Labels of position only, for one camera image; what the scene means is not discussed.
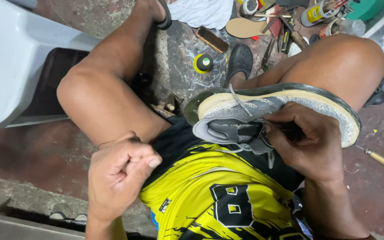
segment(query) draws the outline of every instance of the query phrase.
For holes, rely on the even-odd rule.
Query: person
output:
[[[305,178],[303,210],[315,239],[373,239],[352,211],[335,118],[295,102],[265,115],[267,137],[282,158],[270,170],[258,166],[264,155],[216,151],[229,146],[203,142],[184,118],[165,120],[135,95],[129,85],[149,29],[168,17],[162,1],[136,0],[128,19],[58,87],[65,112],[98,146],[88,176],[86,238],[126,239],[120,216],[139,197],[155,215],[158,239],[306,239],[285,205]],[[377,44],[339,34],[254,79],[238,71],[229,82],[234,89],[307,84],[357,112],[383,75]],[[275,124],[292,121],[304,133],[300,141]]]

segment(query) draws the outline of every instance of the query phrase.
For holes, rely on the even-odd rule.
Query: leg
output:
[[[236,76],[231,83],[235,89],[247,89],[299,82],[337,95],[357,112],[383,75],[384,54],[375,42],[337,34],[321,39],[264,74],[247,81]]]
[[[152,23],[164,19],[157,0],[137,0],[128,19],[62,79],[59,102],[94,144],[114,141],[127,131],[149,142],[170,127],[128,86],[141,65]]]

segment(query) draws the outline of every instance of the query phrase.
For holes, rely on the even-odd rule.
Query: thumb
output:
[[[277,126],[267,123],[264,124],[264,131],[266,132],[270,144],[279,153],[284,162],[291,159],[296,152],[296,147],[285,134]]]
[[[124,182],[126,186],[141,188],[152,171],[160,165],[162,159],[159,155],[143,157],[140,161],[130,162],[126,168],[127,177]]]

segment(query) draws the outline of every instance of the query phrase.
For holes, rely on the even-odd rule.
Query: green container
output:
[[[352,13],[346,15],[347,19],[370,20],[384,7],[384,0],[361,0],[360,3],[351,2]]]

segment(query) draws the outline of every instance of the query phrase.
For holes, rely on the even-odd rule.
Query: black shorts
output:
[[[192,126],[184,117],[172,116],[167,120],[172,126],[159,135],[152,144],[153,148],[163,158],[163,162],[152,172],[151,176],[144,183],[143,188],[162,176],[175,162],[191,155],[191,153],[188,152],[188,149],[191,146],[204,142],[202,139],[195,137],[192,133]],[[239,149],[237,145],[233,144],[223,146],[230,150]],[[237,155],[245,159],[255,169],[273,178],[283,188],[289,191],[296,190],[300,183],[305,179],[303,175],[285,165],[284,161],[276,151],[275,163],[272,169],[268,166],[267,154],[257,156],[253,152],[242,151],[238,152]]]

